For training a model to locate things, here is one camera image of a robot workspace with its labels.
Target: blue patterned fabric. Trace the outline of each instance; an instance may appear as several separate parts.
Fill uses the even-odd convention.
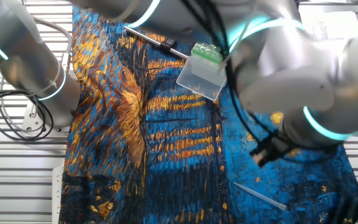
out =
[[[343,149],[326,164],[277,161],[259,169],[249,156],[255,142],[228,90],[217,102],[192,94],[176,84],[183,60],[122,32],[122,24],[74,8],[73,63],[82,94],[68,137],[60,223],[357,220],[358,186]],[[177,49],[189,54],[191,44]],[[258,116],[274,128],[270,115]],[[301,151],[295,159],[319,156]]]

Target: cable bundle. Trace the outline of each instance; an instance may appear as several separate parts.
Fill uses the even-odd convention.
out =
[[[3,105],[3,102],[1,102],[1,100],[5,96],[14,96],[14,95],[24,95],[31,102],[33,102],[33,104],[36,107],[37,113],[39,114],[39,116],[41,117],[41,120],[42,120],[42,125],[39,128],[37,128],[36,130],[33,130],[33,131],[28,131],[28,130],[21,129],[20,127],[18,127],[16,124],[13,123],[12,119],[6,113],[6,109],[5,109],[4,105]],[[47,128],[46,128],[47,117],[46,117],[44,111],[46,111],[47,116],[51,120],[51,127],[50,127],[49,131],[47,131],[47,132],[46,132],[46,130],[47,130]],[[4,119],[4,121],[6,122],[6,124],[9,126],[11,131],[16,134],[16,136],[11,136],[5,130],[3,130],[1,127],[0,127],[0,132],[2,132],[5,136],[7,136],[7,137],[9,137],[10,139],[13,139],[13,140],[17,140],[17,141],[38,141],[38,140],[41,140],[43,138],[46,138],[51,133],[51,131],[53,129],[53,117],[52,117],[51,112],[48,110],[48,108],[41,101],[39,101],[37,99],[36,96],[31,95],[31,93],[28,93],[26,91],[22,91],[22,90],[0,90],[0,113],[1,113],[1,116]],[[34,131],[38,131],[38,130],[39,130],[39,133],[36,134],[35,136],[25,136],[25,135],[23,135],[21,133],[21,132],[29,133],[29,132],[34,132]]]

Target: metal rod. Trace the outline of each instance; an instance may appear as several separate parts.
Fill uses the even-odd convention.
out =
[[[131,34],[134,34],[134,35],[136,35],[136,36],[138,36],[138,37],[140,37],[140,38],[142,38],[142,39],[144,39],[144,40],[147,40],[148,42],[150,42],[150,43],[156,45],[157,47],[159,47],[159,46],[161,45],[160,42],[154,40],[153,38],[147,37],[146,35],[141,34],[140,32],[137,32],[136,30],[131,29],[131,28],[127,27],[127,26],[124,26],[124,27],[125,27],[125,30],[126,30],[126,31],[128,31],[128,32],[130,32]],[[177,50],[175,50],[175,49],[170,49],[170,52],[173,53],[174,55],[180,57],[180,58],[185,59],[185,60],[187,60],[187,58],[188,58],[187,55],[185,55],[185,54],[183,54],[183,53],[181,53],[181,52],[179,52],[179,51],[177,51]]]

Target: black cable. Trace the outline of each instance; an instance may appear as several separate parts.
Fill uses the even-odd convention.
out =
[[[30,93],[26,92],[26,91],[20,91],[20,90],[3,90],[3,91],[0,91],[0,98],[3,98],[5,96],[11,96],[11,95],[24,95],[26,97],[28,97],[28,99],[35,105],[37,105],[37,110],[39,112],[39,115],[42,119],[42,128],[40,130],[40,132],[36,135],[36,136],[33,136],[33,137],[27,137],[27,136],[23,136],[21,135],[20,133],[18,133],[12,126],[11,126],[11,123],[8,121],[8,119],[5,117],[2,109],[1,109],[1,104],[0,104],[0,112],[1,112],[1,116],[2,118],[4,119],[4,121],[7,123],[7,125],[10,127],[11,131],[14,132],[17,136],[17,137],[14,137],[14,136],[11,136],[9,135],[8,133],[6,133],[1,127],[0,127],[0,132],[3,133],[3,135],[13,139],[13,140],[16,140],[16,141],[38,141],[38,140],[41,140],[43,138],[46,138],[51,132],[52,132],[52,129],[53,129],[53,125],[54,125],[54,122],[53,122],[53,117],[52,117],[52,114],[51,112],[48,110],[48,108],[41,102],[39,101],[38,99],[36,99],[35,97],[31,97],[30,96]],[[45,113],[44,111],[45,110],[48,114],[48,116],[50,117],[50,120],[51,120],[51,128],[50,130],[45,133],[43,136],[41,136],[41,134],[43,132],[45,132],[45,126],[46,126],[46,116],[45,116]]]
[[[42,128],[41,130],[43,130],[45,128],[45,125],[46,125],[46,122],[45,122],[45,115],[44,115],[44,112],[42,110],[39,110],[40,111],[40,116],[41,116],[41,119],[42,119]],[[20,140],[23,140],[23,141],[34,141],[34,140],[39,140],[39,136],[41,136],[42,134],[42,131],[40,131],[37,135],[35,135],[34,137],[25,137],[23,135],[21,135],[19,132],[17,132],[14,127],[12,126],[12,124],[9,122],[9,120],[6,118],[3,110],[2,110],[2,107],[1,107],[1,102],[0,102],[0,113],[2,115],[2,118],[4,119],[4,121],[6,122],[6,124],[9,126],[9,128],[13,131],[13,133],[15,133],[19,138]],[[15,138],[13,136],[11,136],[11,139],[15,139],[15,140],[19,140],[18,138]]]

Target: black wire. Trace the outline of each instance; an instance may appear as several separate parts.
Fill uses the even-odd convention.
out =
[[[219,44],[218,47],[220,47],[221,49],[223,49],[221,51],[221,55],[223,56],[223,58],[227,57],[227,54],[229,52],[229,41],[227,38],[227,34],[226,34],[226,29],[224,28],[224,24],[223,21],[221,19],[221,16],[219,15],[218,10],[216,9],[216,6],[213,5],[213,3],[211,3],[211,1],[209,0],[201,0],[203,1],[204,6],[206,7],[202,7],[202,9],[204,10],[204,13],[208,13],[207,9],[211,10],[211,14],[214,15],[214,18],[217,20],[216,23],[218,24],[221,32],[222,32],[222,36],[223,36],[223,44],[220,43],[219,41],[215,41],[215,44]],[[213,21],[209,20],[209,25],[212,26]],[[227,65],[226,65],[226,76],[227,76],[227,83],[229,85],[229,91],[230,91],[230,96],[231,96],[231,101],[233,104],[233,107],[237,113],[237,116],[239,117],[242,125],[245,127],[245,129],[248,131],[248,133],[255,139],[255,141],[259,144],[260,140],[258,139],[258,137],[256,136],[255,133],[252,132],[251,128],[249,127],[249,125],[244,121],[244,118],[241,114],[240,108],[237,105],[237,102],[235,100],[234,97],[234,90],[236,89],[236,79],[234,78],[233,75],[233,69],[232,69],[232,63],[231,63],[231,59],[229,59],[227,61]]]
[[[15,138],[13,136],[11,136],[11,139],[14,139],[14,140],[23,140],[23,141],[35,141],[35,140],[39,140],[39,136],[41,136],[42,134],[42,130],[44,130],[45,128],[45,125],[46,125],[46,122],[45,122],[45,115],[44,115],[44,112],[41,110],[41,108],[39,107],[38,108],[39,111],[40,111],[40,116],[41,116],[41,119],[42,119],[42,127],[41,127],[41,131],[35,135],[34,137],[25,137],[23,135],[21,135],[19,132],[17,132],[14,127],[12,126],[12,124],[9,122],[9,120],[6,118],[6,116],[4,115],[4,112],[2,110],[2,106],[1,106],[1,102],[0,102],[0,113],[2,115],[2,118],[4,119],[4,121],[6,122],[6,124],[10,127],[10,129],[13,131],[13,133],[15,133],[20,139],[18,138]]]
[[[39,115],[40,115],[40,117],[42,119],[42,128],[41,128],[40,132],[36,136],[27,137],[27,136],[21,135],[20,133],[18,133],[16,131],[16,129],[14,129],[14,127],[11,126],[11,123],[6,118],[6,116],[4,115],[4,113],[3,113],[2,109],[1,109],[1,104],[0,104],[0,112],[1,112],[2,118],[4,119],[6,124],[10,127],[11,131],[14,132],[18,136],[18,138],[14,137],[14,136],[11,136],[10,134],[6,133],[1,127],[0,127],[0,132],[2,132],[3,135],[5,135],[5,136],[7,136],[7,137],[9,137],[9,138],[11,138],[13,140],[16,140],[16,141],[38,141],[38,140],[41,140],[43,138],[46,138],[52,132],[53,125],[54,125],[53,117],[52,117],[52,114],[49,111],[49,109],[41,101],[39,101],[38,99],[36,99],[35,97],[34,98],[31,97],[30,93],[28,93],[26,91],[20,91],[20,90],[1,90],[0,91],[0,98],[3,98],[5,96],[11,96],[11,95],[24,95],[24,96],[28,97],[28,99],[33,104],[37,105],[37,110],[38,110]],[[45,113],[44,113],[43,110],[45,110],[47,112],[48,116],[50,117],[51,128],[50,128],[50,130],[48,132],[46,132],[43,136],[41,136],[41,134],[43,132],[45,132],[45,126],[46,126],[46,116],[45,116]]]

